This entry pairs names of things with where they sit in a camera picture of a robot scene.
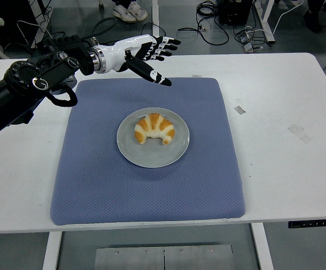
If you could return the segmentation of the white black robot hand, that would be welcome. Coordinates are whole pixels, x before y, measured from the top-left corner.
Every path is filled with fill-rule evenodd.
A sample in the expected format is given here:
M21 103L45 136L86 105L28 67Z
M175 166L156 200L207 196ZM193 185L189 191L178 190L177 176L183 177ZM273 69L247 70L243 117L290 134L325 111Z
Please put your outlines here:
M100 72L123 72L129 69L149 82L171 86L172 82L147 61L164 61L165 57L171 56L171 52L178 49L178 45L180 41L174 38L140 35L118 41L112 46L99 46L98 50L102 52Z

